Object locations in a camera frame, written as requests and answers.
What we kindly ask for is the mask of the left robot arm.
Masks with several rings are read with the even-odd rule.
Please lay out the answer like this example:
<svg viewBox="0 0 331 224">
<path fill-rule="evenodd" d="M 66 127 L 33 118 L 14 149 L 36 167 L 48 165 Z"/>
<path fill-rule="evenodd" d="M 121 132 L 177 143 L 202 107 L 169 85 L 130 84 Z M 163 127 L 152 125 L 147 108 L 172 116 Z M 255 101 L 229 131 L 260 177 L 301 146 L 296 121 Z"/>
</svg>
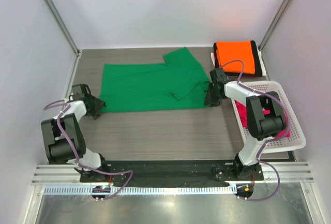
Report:
<svg viewBox="0 0 331 224">
<path fill-rule="evenodd" d="M 81 175 L 105 182 L 110 169 L 105 158 L 86 146 L 79 121 L 83 117 L 93 120 L 101 116 L 106 103 L 92 95 L 89 86 L 76 84 L 68 98 L 52 102 L 44 110 L 61 107 L 58 115 L 41 122 L 45 153 L 51 164 L 72 164 L 80 167 Z"/>
</svg>

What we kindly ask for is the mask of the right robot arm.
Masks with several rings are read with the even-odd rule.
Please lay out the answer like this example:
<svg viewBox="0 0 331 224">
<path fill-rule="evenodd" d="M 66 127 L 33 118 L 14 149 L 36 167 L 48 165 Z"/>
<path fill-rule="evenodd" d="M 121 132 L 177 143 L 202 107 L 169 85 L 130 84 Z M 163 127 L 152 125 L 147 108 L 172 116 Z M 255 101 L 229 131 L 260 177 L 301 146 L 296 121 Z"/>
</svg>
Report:
<svg viewBox="0 0 331 224">
<path fill-rule="evenodd" d="M 229 81 L 222 68 L 212 70 L 210 77 L 205 105 L 217 107 L 229 98 L 246 107 L 249 137 L 233 162 L 234 176 L 245 180 L 258 169 L 266 145 L 288 127 L 284 107 L 276 92 L 259 92 L 240 81 Z"/>
</svg>

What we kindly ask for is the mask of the green t-shirt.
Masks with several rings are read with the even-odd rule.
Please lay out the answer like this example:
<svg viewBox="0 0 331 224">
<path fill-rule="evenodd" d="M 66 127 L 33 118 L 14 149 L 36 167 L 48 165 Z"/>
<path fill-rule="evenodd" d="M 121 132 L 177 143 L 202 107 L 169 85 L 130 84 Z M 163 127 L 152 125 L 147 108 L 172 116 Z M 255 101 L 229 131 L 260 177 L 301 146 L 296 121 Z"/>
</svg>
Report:
<svg viewBox="0 0 331 224">
<path fill-rule="evenodd" d="M 187 48 L 156 64 L 106 64 L 99 98 L 103 113 L 204 108 L 209 77 Z"/>
</svg>

